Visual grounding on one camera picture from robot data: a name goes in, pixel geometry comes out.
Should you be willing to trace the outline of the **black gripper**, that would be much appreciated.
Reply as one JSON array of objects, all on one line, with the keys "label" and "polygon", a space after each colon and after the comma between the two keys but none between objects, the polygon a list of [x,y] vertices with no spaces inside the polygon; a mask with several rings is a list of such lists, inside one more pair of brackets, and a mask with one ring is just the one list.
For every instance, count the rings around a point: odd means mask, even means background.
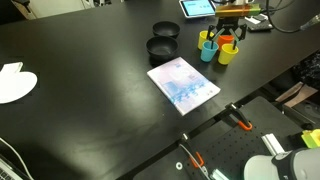
[{"label": "black gripper", "polygon": [[232,50],[235,50],[237,44],[246,38],[247,24],[238,25],[238,17],[219,17],[216,29],[218,32],[211,36],[211,32],[215,29],[215,26],[209,25],[206,39],[211,42],[211,49],[213,49],[214,41],[223,33],[223,35],[232,35],[234,37],[234,43]]}]

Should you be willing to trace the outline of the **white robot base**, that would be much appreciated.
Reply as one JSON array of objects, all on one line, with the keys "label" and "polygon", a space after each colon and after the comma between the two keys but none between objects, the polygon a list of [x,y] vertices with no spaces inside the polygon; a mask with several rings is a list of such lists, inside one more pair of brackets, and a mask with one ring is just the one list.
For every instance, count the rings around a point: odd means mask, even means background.
[{"label": "white robot base", "polygon": [[244,180],[320,180],[320,148],[253,156],[243,176]]}]

